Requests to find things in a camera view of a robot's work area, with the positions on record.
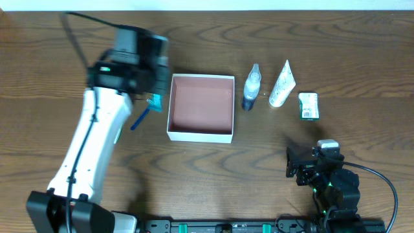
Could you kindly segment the blue toothbrush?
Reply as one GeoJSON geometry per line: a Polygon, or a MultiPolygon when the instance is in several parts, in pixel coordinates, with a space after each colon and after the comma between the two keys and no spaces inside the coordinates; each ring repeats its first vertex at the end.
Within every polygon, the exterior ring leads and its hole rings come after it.
{"type": "Polygon", "coordinates": [[[163,96],[160,94],[152,94],[149,99],[147,99],[147,107],[142,112],[142,114],[137,118],[134,124],[130,127],[131,131],[134,131],[140,123],[145,119],[150,111],[162,112],[162,101],[163,96]]]}

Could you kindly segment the green and white small packet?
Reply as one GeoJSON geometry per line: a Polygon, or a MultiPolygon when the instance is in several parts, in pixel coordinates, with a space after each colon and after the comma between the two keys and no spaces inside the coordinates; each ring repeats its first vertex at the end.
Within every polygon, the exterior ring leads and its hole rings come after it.
{"type": "Polygon", "coordinates": [[[301,120],[317,121],[320,119],[317,93],[300,93],[298,99],[301,120]]]}

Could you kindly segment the white cream tube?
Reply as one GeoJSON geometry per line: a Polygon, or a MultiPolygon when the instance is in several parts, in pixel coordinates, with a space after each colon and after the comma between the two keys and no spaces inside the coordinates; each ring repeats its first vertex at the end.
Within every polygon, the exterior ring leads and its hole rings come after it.
{"type": "Polygon", "coordinates": [[[295,86],[296,81],[290,68],[290,63],[288,60],[286,60],[269,96],[268,102],[270,106],[281,107],[295,86]]]}

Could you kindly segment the white box with pink interior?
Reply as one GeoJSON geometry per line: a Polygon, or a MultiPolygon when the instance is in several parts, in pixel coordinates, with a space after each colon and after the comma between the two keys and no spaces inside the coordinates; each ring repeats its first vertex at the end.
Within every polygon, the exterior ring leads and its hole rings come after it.
{"type": "Polygon", "coordinates": [[[235,78],[174,74],[167,134],[172,141],[229,144],[234,134],[235,78]]]}

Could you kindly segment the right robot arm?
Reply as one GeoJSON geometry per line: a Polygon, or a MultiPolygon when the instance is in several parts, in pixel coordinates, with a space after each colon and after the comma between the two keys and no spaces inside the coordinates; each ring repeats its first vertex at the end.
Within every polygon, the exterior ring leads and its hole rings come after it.
{"type": "Polygon", "coordinates": [[[305,232],[367,232],[357,214],[359,176],[343,168],[344,156],[336,142],[320,142],[303,159],[287,148],[287,177],[299,186],[310,186],[317,208],[316,219],[305,223],[305,232]]]}

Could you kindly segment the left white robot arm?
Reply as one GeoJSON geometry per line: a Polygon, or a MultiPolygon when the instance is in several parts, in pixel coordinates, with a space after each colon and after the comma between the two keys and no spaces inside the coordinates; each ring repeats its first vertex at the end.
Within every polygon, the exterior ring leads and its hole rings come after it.
{"type": "Polygon", "coordinates": [[[164,95],[168,58],[156,52],[107,50],[87,69],[83,107],[69,150],[45,192],[26,209],[36,232],[141,232],[136,216],[101,207],[114,145],[136,94],[164,95]]]}

